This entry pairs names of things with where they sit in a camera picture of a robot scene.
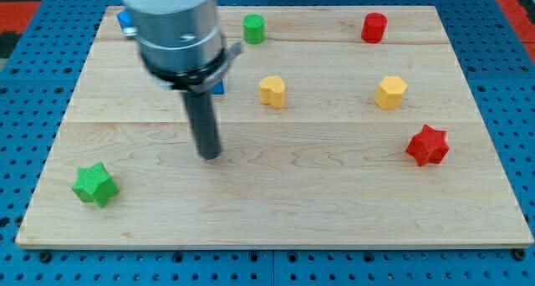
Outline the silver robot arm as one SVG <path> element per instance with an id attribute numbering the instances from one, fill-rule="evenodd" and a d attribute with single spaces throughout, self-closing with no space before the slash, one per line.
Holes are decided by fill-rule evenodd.
<path id="1" fill-rule="evenodd" d="M 148 71 L 181 92 L 197 152 L 222 152 L 211 89 L 242 52 L 227 45 L 217 0 L 121 0 L 130 12 L 140 56 Z"/>

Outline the dark grey cylindrical stick tool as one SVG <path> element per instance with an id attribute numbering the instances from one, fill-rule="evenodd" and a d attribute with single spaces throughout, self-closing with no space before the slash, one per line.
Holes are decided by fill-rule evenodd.
<path id="1" fill-rule="evenodd" d="M 210 92 L 185 92 L 181 96 L 198 155 L 205 160 L 217 158 L 222 147 Z"/>

